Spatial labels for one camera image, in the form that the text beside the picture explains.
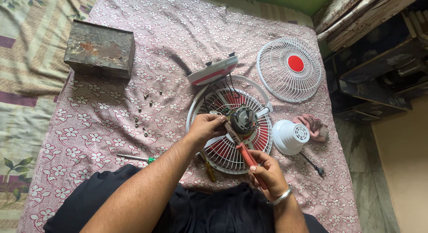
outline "hand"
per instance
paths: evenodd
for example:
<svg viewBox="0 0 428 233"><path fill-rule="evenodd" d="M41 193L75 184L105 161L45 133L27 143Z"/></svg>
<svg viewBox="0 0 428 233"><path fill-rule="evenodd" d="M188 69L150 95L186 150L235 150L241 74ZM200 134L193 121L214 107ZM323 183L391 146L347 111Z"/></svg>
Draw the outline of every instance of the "hand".
<svg viewBox="0 0 428 233"><path fill-rule="evenodd" d="M260 150L249 149L248 152L254 157L257 163L262 165L253 165L249 168L248 176L250 181L255 187L258 187L259 182L257 182L254 175L259 176L265 181L268 188L267 190L261 189L266 198L270 202L278 199L288 190L287 181L282 175L280 165L274 158Z"/></svg>
<svg viewBox="0 0 428 233"><path fill-rule="evenodd" d="M226 116L224 115L199 114L192 122L186 137L195 142L198 151L200 151L208 140L227 133L224 122L226 122Z"/></svg>

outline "green-handled screwdriver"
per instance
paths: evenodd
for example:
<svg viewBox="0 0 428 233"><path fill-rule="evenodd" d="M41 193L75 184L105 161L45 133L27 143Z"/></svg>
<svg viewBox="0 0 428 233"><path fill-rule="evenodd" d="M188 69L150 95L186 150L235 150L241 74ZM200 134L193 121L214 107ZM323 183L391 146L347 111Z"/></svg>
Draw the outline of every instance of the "green-handled screwdriver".
<svg viewBox="0 0 428 233"><path fill-rule="evenodd" d="M125 157L125 158L130 158L130 159L138 159L138 160L144 160L146 161L148 164L152 163L155 158L153 157L149 157L147 158L142 158L142 157L137 157L137 156L132 156L132 155L123 155L123 154L116 154L117 156L121 156L121 157Z"/></svg>

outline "fan guard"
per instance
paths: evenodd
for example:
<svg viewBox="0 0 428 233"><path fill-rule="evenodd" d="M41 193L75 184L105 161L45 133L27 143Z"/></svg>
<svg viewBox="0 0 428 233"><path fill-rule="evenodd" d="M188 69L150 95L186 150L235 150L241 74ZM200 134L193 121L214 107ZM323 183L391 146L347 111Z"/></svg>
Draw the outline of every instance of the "fan guard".
<svg viewBox="0 0 428 233"><path fill-rule="evenodd" d="M322 78L316 51L292 37L282 37L263 46L257 56L257 71L266 89L287 102L312 97Z"/></svg>
<svg viewBox="0 0 428 233"><path fill-rule="evenodd" d="M259 85L255 82L242 77L242 76L232 76L234 79L240 79L247 82L252 82L252 85L258 89L262 90ZM190 127L190 118L193 121L198 114L209 113L209 111L222 111L228 108L239 108L241 104L245 104L254 112L257 113L259 118L260 127L254 132L244 137L242 142L248 149L261 150L267 154L270 153L272 149L272 123L268 112L272 111L272 106L269 102L262 104L256 98L251 96L249 93L236 89L241 97L234 99L229 88L222 88L215 90L205 96L205 101L202 96L207 87L202 89L195 97L192 106L190 107L189 114L187 116L187 131ZM263 97L269 99L266 93L262 90ZM210 165L215 169L222 171L228 174L246 174L248 167L236 149L236 145L233 142L229 134L221 137L216 137L208 141L204 147L206 151L206 158Z"/></svg>

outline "fan motor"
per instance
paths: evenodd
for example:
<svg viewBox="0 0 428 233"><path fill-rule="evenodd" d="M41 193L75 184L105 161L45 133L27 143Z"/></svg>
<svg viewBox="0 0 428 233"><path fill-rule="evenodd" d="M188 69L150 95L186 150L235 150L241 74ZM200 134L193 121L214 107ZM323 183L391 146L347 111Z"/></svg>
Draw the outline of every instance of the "fan motor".
<svg viewBox="0 0 428 233"><path fill-rule="evenodd" d="M232 129L240 135L248 136L259 126L257 114L245 104L235 110L236 114L230 116Z"/></svg>

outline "black pants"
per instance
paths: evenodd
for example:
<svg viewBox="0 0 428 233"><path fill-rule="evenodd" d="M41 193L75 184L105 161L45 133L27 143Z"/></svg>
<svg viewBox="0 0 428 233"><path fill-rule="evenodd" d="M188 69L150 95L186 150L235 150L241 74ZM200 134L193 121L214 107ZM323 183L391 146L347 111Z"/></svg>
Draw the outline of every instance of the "black pants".
<svg viewBox="0 0 428 233"><path fill-rule="evenodd" d="M94 173L72 192L43 229L46 233L78 233L110 195L138 171L126 165L115 172ZM311 233L327 232L312 215L304 217ZM274 233L274 214L263 193L247 183L213 194L185 190L178 184L153 232Z"/></svg>

